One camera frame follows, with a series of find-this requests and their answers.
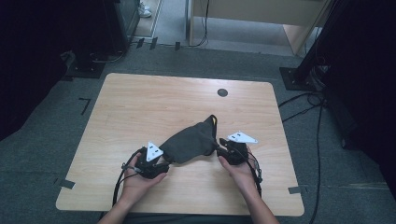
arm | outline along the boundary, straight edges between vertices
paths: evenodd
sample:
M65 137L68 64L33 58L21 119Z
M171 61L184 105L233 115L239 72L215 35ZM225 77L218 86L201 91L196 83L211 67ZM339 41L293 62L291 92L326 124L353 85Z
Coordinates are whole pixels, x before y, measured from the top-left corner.
M253 222L256 224L279 223L267 204L260 197L248 165L244 162L240 165L232 166L223 157L219 157L219 161L230 173L230 176L239 188Z
M129 163L130 166L136 164L137 158L140 157L138 153ZM124 177L134 175L135 171L127 169ZM162 173L154 179L146 179L141 175L134 175L128 177L123 182L122 194L116 204L111 210L101 219L98 223L122 223L126 215L154 185L160 183L166 176L166 173Z

person's left hand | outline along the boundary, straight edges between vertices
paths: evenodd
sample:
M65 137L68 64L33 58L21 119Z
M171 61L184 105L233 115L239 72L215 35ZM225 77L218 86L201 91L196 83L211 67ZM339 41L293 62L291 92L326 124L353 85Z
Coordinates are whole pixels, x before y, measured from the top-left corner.
M130 166L134 166L137 159L141 156L140 153L131 160ZM157 175L153 179L147 179L141 175L135 175L136 172L132 169L125 170L124 177L134 175L126 178L123 181L122 194L120 196L120 201L130 204L131 206L137 203L154 185L160 183L165 177L166 173Z

shoe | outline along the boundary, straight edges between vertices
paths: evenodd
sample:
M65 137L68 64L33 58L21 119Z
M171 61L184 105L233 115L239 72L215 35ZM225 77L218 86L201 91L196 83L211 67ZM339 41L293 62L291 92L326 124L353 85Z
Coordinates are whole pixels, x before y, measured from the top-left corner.
M142 18L148 18L148 17L151 16L151 12L150 11L145 10L145 9L143 9L141 7L138 9L138 11L139 11L139 16L142 17Z
M151 12L151 9L149 9L149 7L146 6L143 2L140 2L140 6L139 6L139 7L142 7L143 9L145 9L145 10Z

light wood tabletop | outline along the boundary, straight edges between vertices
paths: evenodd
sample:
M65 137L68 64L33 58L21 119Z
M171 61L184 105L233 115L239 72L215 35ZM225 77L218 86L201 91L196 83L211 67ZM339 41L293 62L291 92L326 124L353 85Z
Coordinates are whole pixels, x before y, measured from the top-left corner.
M218 95L225 89L228 95ZM62 188L60 210L108 211L121 165L148 141L218 118L217 138L241 131L262 168L262 198L276 216L300 216L304 206L273 87L267 82L109 74L99 93ZM216 152L171 164L167 177L132 212L248 215Z

wooden desk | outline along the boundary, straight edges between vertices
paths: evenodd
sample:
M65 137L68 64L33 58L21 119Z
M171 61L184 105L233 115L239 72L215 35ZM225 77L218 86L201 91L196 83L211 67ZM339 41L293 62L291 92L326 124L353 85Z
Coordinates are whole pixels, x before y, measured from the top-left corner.
M190 45L193 17L204 17L208 0L191 0ZM291 49L297 54L312 30L320 25L332 0L212 0L208 17L284 24Z
M218 89L228 96L220 97ZM159 146L173 134L211 114L218 139L242 131L262 168L262 197L278 216L304 212L272 85L265 82L110 74L92 111L56 206L61 210L108 211L123 162L152 141ZM181 165L155 186L133 212L247 215L248 210L216 153Z

